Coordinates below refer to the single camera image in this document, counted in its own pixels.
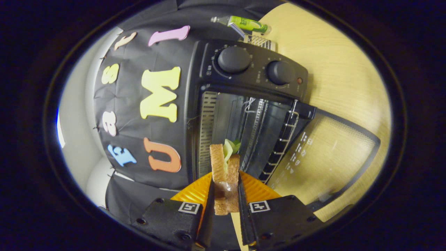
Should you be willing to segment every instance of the white wall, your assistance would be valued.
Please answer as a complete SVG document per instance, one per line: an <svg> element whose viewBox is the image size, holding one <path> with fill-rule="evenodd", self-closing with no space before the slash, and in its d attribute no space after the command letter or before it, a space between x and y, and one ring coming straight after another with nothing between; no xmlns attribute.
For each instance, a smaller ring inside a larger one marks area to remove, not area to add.
<svg viewBox="0 0 446 251"><path fill-rule="evenodd" d="M87 182L86 194L88 198L96 205L105 206L105 192L107 191L110 176L114 169L108 161L107 157L101 158L90 173Z"/></svg>
<svg viewBox="0 0 446 251"><path fill-rule="evenodd" d="M111 30L85 52L66 82L59 106L60 127L65 139L62 152L68 169L84 192L96 189L103 191L105 181L92 180L88 189L87 183L93 168L97 168L99 172L99 170L104 171L105 166L107 168L110 166L107 159L101 160L105 152L97 131L93 129L96 126L93 90L95 76L101 63L100 58L106 54L121 31L119 28Z"/></svg>

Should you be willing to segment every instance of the black fabric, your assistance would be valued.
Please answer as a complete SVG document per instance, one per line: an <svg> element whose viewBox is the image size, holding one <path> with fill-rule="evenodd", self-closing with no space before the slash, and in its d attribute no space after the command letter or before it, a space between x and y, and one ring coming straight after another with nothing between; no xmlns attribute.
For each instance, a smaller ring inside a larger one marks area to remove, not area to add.
<svg viewBox="0 0 446 251"><path fill-rule="evenodd" d="M134 2L117 0L102 5L87 0L45 4L35 0L2 1L6 11L2 15L4 34L9 37L2 50L7 54L2 58L8 61L4 101L9 102L3 110L14 111L10 115L12 122L5 124L4 131L6 142L12 142L12 148L16 149L4 158L4 165L9 168L3 168L0 183L1 225L5 229L1 236L2 250L161 249L111 221L93 220L89 213L94 211L87 204L75 202L73 193L67 194L75 191L81 197L80 190L65 186L68 180L61 183L50 167L48 156L43 154L42 117L47 110L43 104L54 72L80 39L112 13ZM333 12L371 40L395 67L404 84L407 103L420 105L408 106L409 135L415 136L408 137L400 172L380 199L331 237L290 250L443 250L445 226L439 219L444 218L444 210L439 206L442 201L439 191L444 189L444 175L439 167L444 166L440 147L440 142L444 142L441 134L444 123L440 123L444 118L440 113L444 107L441 105L444 85L438 79L444 75L444 64L440 64L443 57L439 53L443 47L439 41L444 35L430 32L429 28L440 23L444 11L432 2L419 0L404 6L401 1L312 2ZM23 69L35 74L24 74ZM58 105L57 100L51 103ZM94 215L103 219L103 213Z"/></svg>
<svg viewBox="0 0 446 251"><path fill-rule="evenodd" d="M108 183L105 203L118 220L131 224L140 218L156 198L172 198L176 192L162 190L113 175Z"/></svg>
<svg viewBox="0 0 446 251"><path fill-rule="evenodd" d="M99 136L112 165L136 182L169 189L183 189L193 182L193 165L186 162L186 155L191 154L191 147L186 145L184 108L188 105L187 77L194 43L200 39L236 41L239 38L233 29L210 22L211 17L238 15L259 19L275 7L272 3L263 6L254 1L242 1L237 4L235 1L230 1L228 5L221 3L197 5L195 1L181 1L178 7L176 1L164 1L144 10L120 25L124 32L112 44L101 63L94 93L95 119L99 127ZM147 45L155 32L178 29L184 25L190 26L186 39L163 41L150 47ZM118 50L113 49L117 41L133 32L137 32L137 35L128 44ZM102 84L104 69L115 63L119 64L117 80L111 84ZM140 103L152 94L141 85L143 72L166 71L174 67L181 69L179 86L176 90L167 89L175 93L177 98L164 106L177 105L177 121L172 123L165 117L156 116L141 118ZM102 121L103 113L111 111L116 115L117 134L114 137L105 131ZM149 156L166 162L169 162L170 158L164 153L146 152L144 138L173 147L180 155L181 169L176 173L153 170L149 165ZM136 163L129 162L124 167L120 166L108 151L108 145L127 149L136 159Z"/></svg>

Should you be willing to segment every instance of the sandwich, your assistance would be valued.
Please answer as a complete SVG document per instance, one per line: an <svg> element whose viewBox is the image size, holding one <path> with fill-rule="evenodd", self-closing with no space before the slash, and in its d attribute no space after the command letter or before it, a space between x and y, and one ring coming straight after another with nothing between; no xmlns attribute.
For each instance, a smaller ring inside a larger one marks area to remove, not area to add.
<svg viewBox="0 0 446 251"><path fill-rule="evenodd" d="M215 215L227 215L239 211L239 168L240 156L233 154L240 148L225 140L225 144L210 145L212 179L215 186Z"/></svg>

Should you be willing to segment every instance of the black knob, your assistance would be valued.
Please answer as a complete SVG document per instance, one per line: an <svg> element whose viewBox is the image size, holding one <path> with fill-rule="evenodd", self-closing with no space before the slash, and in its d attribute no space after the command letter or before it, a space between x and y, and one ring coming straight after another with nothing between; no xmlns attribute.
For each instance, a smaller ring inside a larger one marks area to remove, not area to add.
<svg viewBox="0 0 446 251"><path fill-rule="evenodd" d="M269 80L277 85L289 84L296 77L294 69L289 63L284 61L273 61L269 63L266 73Z"/></svg>
<svg viewBox="0 0 446 251"><path fill-rule="evenodd" d="M240 47L223 49L218 59L219 66L228 73L241 73L248 68L250 61L249 53Z"/></svg>

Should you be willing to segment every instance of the green bottle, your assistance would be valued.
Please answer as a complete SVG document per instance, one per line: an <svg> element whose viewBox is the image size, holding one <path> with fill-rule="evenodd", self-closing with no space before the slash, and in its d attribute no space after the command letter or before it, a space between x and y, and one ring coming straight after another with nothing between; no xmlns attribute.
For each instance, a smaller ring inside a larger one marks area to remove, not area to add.
<svg viewBox="0 0 446 251"><path fill-rule="evenodd" d="M244 17L236 17L236 16L213 17L211 18L211 22L220 23L226 26L229 26L230 23L234 23L241 29L260 32L262 35L271 32L270 26Z"/></svg>

